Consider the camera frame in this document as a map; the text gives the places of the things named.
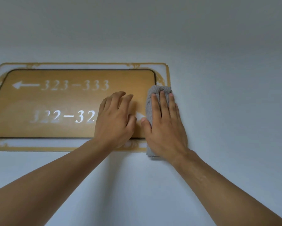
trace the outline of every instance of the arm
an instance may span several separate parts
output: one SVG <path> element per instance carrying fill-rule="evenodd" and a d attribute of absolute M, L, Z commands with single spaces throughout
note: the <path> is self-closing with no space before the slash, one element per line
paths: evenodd
<path fill-rule="evenodd" d="M 161 105 L 152 95 L 153 124 L 141 120 L 150 148 L 171 163 L 218 226 L 282 226 L 282 218 L 235 186 L 187 148 L 188 140 L 172 94 Z"/>
<path fill-rule="evenodd" d="M 128 114 L 132 95 L 105 98 L 92 140 L 0 189 L 0 225 L 45 225 L 86 176 L 133 134 L 136 118 Z"/>

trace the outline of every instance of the wall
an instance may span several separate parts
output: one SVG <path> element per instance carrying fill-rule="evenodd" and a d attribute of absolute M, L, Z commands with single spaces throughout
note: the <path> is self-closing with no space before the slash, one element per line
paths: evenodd
<path fill-rule="evenodd" d="M 282 217 L 282 0 L 0 0 L 3 62 L 165 62 L 190 147 Z M 0 152 L 0 187 L 66 153 Z M 214 225 L 176 171 L 112 153 L 47 225 Z"/>

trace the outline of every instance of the forearm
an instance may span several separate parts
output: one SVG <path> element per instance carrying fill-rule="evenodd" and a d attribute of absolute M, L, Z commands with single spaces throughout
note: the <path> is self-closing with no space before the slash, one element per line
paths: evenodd
<path fill-rule="evenodd" d="M 0 225 L 44 225 L 110 153 L 88 141 L 0 189 Z"/>
<path fill-rule="evenodd" d="M 195 152 L 188 151 L 173 165 L 218 226 L 282 225 L 282 218 L 211 168 Z"/>

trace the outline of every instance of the white number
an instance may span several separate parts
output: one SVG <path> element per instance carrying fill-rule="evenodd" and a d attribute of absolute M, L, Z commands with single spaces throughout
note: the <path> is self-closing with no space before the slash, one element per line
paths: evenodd
<path fill-rule="evenodd" d="M 53 87 L 51 90 L 57 90 L 57 86 L 59 85 L 59 80 L 55 80 L 54 82 L 56 82 L 56 85 L 55 85 L 55 87 Z"/>
<path fill-rule="evenodd" d="M 82 122 L 82 121 L 83 121 L 83 111 L 82 111 L 82 110 L 80 110 L 80 111 L 79 111 L 79 113 L 81 113 L 81 114 L 79 115 L 79 117 L 80 117 L 80 121 L 75 121 L 76 123 L 80 123 L 80 122 Z"/>
<path fill-rule="evenodd" d="M 90 81 L 89 81 L 89 80 L 86 80 L 85 83 L 86 83 L 86 88 L 83 89 L 83 90 L 88 90 L 88 89 L 90 89 Z"/>
<path fill-rule="evenodd" d="M 45 111 L 45 113 L 48 113 L 48 115 L 47 116 L 49 116 L 50 115 L 50 111 L 49 110 L 46 110 Z M 48 121 L 47 120 L 42 120 L 42 121 L 40 121 L 41 123 L 48 123 Z"/>
<path fill-rule="evenodd" d="M 53 114 L 57 113 L 57 116 L 51 121 L 51 123 L 58 123 L 59 119 L 55 121 L 56 118 L 58 118 L 61 114 L 60 110 L 55 110 Z"/>
<path fill-rule="evenodd" d="M 35 114 L 34 114 L 34 120 L 33 121 L 30 121 L 30 123 L 36 123 L 38 120 L 39 120 L 39 111 L 35 111 Z"/>
<path fill-rule="evenodd" d="M 41 89 L 41 90 L 46 90 L 46 89 L 48 89 L 50 81 L 49 81 L 49 80 L 46 80 L 45 83 L 46 83 L 46 84 L 45 84 L 45 85 L 46 85 L 46 88 L 45 88 L 45 89 Z"/>
<path fill-rule="evenodd" d="M 63 88 L 63 89 L 61 89 L 61 90 L 65 90 L 65 89 L 67 89 L 68 88 L 68 80 L 64 80 L 64 82 L 65 82 L 65 88 Z"/>
<path fill-rule="evenodd" d="M 102 89 L 102 90 L 107 90 L 108 89 L 108 87 L 109 87 L 109 85 L 108 85 L 108 80 L 104 80 L 104 82 L 105 82 L 105 89 Z"/>
<path fill-rule="evenodd" d="M 92 113 L 92 116 L 90 117 L 90 119 L 92 119 L 92 117 L 95 116 L 95 111 L 94 111 L 94 110 L 90 110 L 90 111 L 88 112 L 88 114 L 89 114 L 89 113 Z M 93 119 L 93 120 L 90 120 L 90 119 L 88 119 L 87 122 L 94 122 L 94 119 Z"/>
<path fill-rule="evenodd" d="M 96 84 L 95 84 L 96 89 L 92 89 L 93 91 L 95 91 L 95 90 L 98 90 L 98 89 L 99 89 L 99 81 L 98 81 L 98 80 L 95 80 L 94 82 L 96 83 Z"/>

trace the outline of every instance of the cloth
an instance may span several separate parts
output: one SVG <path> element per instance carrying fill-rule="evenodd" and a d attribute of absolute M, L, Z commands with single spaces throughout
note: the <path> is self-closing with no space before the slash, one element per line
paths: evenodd
<path fill-rule="evenodd" d="M 145 105 L 145 110 L 146 110 L 146 118 L 147 120 L 150 122 L 150 125 L 152 126 L 152 109 L 151 109 L 151 94 L 156 94 L 158 102 L 160 104 L 160 91 L 164 91 L 165 92 L 165 96 L 166 96 L 166 101 L 167 104 L 169 106 L 169 93 L 171 93 L 171 87 L 169 86 L 152 86 L 147 93 L 147 99 L 146 99 L 146 105 Z M 146 149 L 146 154 L 148 157 L 157 157 L 152 150 L 149 148 L 149 146 L 147 145 L 147 149 Z"/>

